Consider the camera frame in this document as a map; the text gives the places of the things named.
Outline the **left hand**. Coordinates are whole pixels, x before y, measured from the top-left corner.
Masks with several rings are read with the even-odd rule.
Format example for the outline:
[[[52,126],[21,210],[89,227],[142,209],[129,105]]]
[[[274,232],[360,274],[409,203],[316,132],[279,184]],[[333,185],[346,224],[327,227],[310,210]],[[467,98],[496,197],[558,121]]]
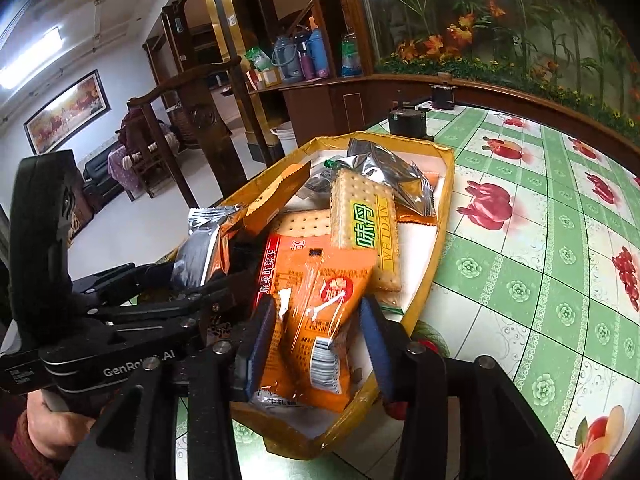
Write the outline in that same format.
[[[52,412],[41,390],[27,396],[27,431],[35,449],[49,460],[69,460],[96,422],[71,412]]]

